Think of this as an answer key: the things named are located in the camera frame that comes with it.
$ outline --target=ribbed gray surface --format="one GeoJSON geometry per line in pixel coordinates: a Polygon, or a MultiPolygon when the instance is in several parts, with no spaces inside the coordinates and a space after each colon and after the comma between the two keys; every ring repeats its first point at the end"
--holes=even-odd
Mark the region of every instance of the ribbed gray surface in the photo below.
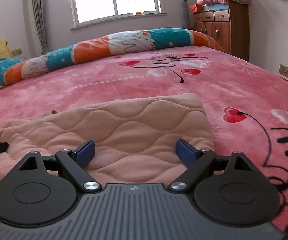
{"type": "Polygon", "coordinates": [[[229,228],[207,220],[162,184],[108,184],[63,220],[35,229],[0,224],[0,240],[281,240],[271,224],[229,228]]]}

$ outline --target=gray curtain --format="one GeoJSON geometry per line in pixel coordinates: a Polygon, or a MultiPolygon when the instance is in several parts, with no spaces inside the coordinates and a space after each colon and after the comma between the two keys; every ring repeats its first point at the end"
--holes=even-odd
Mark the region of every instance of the gray curtain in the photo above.
{"type": "Polygon", "coordinates": [[[33,13],[38,37],[42,46],[42,54],[47,52],[47,39],[45,29],[44,0],[32,0],[33,13]]]}
{"type": "Polygon", "coordinates": [[[189,18],[188,18],[188,4],[187,0],[182,0],[182,20],[183,20],[183,28],[189,28],[189,18]]]}

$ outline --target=red box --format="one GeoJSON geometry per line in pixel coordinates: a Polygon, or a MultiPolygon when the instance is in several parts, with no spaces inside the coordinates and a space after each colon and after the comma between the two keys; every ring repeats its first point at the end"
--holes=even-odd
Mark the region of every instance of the red box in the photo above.
{"type": "Polygon", "coordinates": [[[193,4],[189,6],[189,12],[190,13],[196,13],[196,12],[202,12],[202,5],[199,4],[193,4]]]}

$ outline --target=quilted pink blanket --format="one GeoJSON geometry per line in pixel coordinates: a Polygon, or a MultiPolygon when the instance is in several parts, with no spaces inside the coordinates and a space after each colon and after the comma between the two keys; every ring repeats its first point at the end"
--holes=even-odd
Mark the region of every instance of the quilted pink blanket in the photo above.
{"type": "Polygon", "coordinates": [[[243,151],[277,185],[274,224],[288,231],[288,82],[225,53],[197,46],[133,53],[22,81],[0,90],[0,127],[52,109],[181,93],[200,96],[218,154],[243,151]]]}

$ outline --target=metal pin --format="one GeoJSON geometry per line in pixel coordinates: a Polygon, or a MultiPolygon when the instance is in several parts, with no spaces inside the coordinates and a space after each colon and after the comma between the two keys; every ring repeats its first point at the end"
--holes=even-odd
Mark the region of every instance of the metal pin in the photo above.
{"type": "Polygon", "coordinates": [[[84,188],[90,189],[90,190],[98,189],[99,187],[100,187],[100,184],[94,181],[89,181],[84,184],[84,188]]]}
{"type": "Polygon", "coordinates": [[[171,184],[171,188],[175,190],[182,190],[186,188],[186,184],[184,182],[173,182],[171,184]]]}

